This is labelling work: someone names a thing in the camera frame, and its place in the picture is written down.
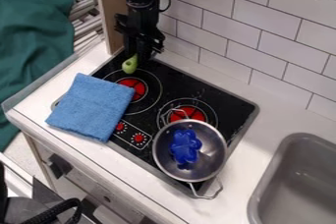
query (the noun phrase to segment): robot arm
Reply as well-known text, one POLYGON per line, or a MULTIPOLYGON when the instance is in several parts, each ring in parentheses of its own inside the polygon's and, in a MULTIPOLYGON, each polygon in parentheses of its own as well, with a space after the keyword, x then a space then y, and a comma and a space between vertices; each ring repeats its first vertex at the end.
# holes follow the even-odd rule
POLYGON ((138 55, 139 65, 149 60, 153 52, 163 50, 164 34, 157 28, 160 0, 126 0, 128 15, 115 16, 115 30, 124 36, 125 55, 138 55))

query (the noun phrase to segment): white countertop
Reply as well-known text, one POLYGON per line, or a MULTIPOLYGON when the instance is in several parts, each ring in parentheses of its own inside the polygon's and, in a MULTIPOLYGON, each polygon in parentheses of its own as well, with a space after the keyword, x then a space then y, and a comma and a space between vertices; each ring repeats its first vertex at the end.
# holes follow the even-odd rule
MULTIPOLYGON (((51 104, 70 87, 76 73, 90 74, 111 56, 104 42, 44 84, 8 112, 26 131, 62 151, 141 203, 165 223, 248 224, 249 198, 281 140, 310 133, 336 143, 336 122, 295 107, 255 87, 233 80, 187 58, 166 51, 157 58, 184 72, 256 103, 260 112, 218 178, 223 192, 214 200, 192 199, 110 147, 50 128, 44 120, 51 104)), ((209 194, 217 188, 212 185, 209 194)))

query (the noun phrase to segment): stove knob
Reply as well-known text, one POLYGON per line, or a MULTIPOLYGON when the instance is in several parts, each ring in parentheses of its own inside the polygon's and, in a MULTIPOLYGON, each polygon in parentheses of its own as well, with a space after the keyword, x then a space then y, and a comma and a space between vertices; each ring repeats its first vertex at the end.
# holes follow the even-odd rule
POLYGON ((136 134, 134 136, 134 138, 135 138, 135 142, 142 142, 142 141, 144 141, 144 136, 142 134, 136 134))
POLYGON ((124 123, 119 123, 116 127, 117 131, 121 132, 125 129, 124 123))

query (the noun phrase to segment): blue cloth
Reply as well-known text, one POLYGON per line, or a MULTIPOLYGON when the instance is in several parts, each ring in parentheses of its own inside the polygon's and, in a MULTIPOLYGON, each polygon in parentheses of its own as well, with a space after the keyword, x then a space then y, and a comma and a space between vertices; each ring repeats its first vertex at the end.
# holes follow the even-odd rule
POLYGON ((108 142, 134 93, 133 88, 77 74, 69 91, 45 122, 108 142))
POLYGON ((170 152, 179 165, 184 165, 197 162, 201 147, 202 143, 193 130, 177 130, 170 144, 170 152))

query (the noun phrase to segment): green object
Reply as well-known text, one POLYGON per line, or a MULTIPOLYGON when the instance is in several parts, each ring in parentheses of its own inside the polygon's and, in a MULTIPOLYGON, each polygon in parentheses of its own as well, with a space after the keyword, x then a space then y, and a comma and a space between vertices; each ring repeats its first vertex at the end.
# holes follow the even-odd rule
POLYGON ((130 59, 126 60, 122 65, 123 71, 126 74, 133 74, 136 71, 137 67, 138 67, 138 55, 137 54, 135 54, 130 59))
MULTIPOLYGON (((0 103, 73 54, 73 3, 0 0, 0 103)), ((0 109, 0 151, 18 131, 0 109)))

